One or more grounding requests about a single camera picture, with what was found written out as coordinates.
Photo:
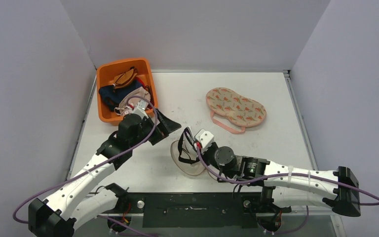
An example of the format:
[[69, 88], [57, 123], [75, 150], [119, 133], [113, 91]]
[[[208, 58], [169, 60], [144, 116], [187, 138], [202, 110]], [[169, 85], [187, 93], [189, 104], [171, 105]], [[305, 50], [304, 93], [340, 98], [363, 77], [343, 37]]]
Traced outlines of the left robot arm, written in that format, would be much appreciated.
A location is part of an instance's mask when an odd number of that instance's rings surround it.
[[107, 210], [120, 213], [127, 208], [127, 192], [112, 183], [93, 197], [88, 194], [132, 157], [133, 150], [149, 141], [152, 145], [181, 128], [155, 110], [156, 121], [148, 116], [128, 114], [102, 143], [88, 163], [67, 183], [44, 200], [28, 206], [28, 229], [37, 237], [71, 237], [89, 220]]

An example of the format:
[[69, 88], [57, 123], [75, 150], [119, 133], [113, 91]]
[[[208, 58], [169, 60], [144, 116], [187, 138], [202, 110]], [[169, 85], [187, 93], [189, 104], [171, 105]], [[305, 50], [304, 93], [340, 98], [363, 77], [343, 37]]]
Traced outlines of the white mesh laundry bag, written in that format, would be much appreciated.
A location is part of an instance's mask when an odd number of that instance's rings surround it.
[[170, 154], [173, 162], [184, 174], [184, 176], [190, 179], [199, 179], [202, 175], [207, 175], [210, 179], [214, 179], [213, 175], [207, 171], [201, 162], [197, 162], [195, 164], [187, 164], [179, 161], [178, 142], [178, 140], [172, 142], [170, 146]]

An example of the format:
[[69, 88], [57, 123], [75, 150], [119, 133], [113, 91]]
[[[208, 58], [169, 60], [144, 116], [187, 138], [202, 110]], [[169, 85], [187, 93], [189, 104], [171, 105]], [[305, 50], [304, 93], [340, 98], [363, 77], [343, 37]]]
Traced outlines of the white bra black trim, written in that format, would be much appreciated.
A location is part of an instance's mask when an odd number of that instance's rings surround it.
[[190, 127], [186, 127], [178, 140], [178, 161], [186, 164], [195, 164], [199, 162], [194, 146], [195, 139]]

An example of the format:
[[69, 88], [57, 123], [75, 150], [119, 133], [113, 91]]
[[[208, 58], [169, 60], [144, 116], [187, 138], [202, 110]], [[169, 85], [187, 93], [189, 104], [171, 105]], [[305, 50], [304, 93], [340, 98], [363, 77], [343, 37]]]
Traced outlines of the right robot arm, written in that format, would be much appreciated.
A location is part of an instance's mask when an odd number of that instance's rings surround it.
[[195, 147], [198, 158], [207, 168], [218, 169], [213, 176], [220, 181], [260, 186], [259, 205], [266, 212], [276, 207], [318, 206], [342, 216], [361, 215], [359, 182], [348, 167], [308, 170], [263, 158], [238, 156], [230, 147], [217, 147], [216, 143], [207, 149], [200, 143]]

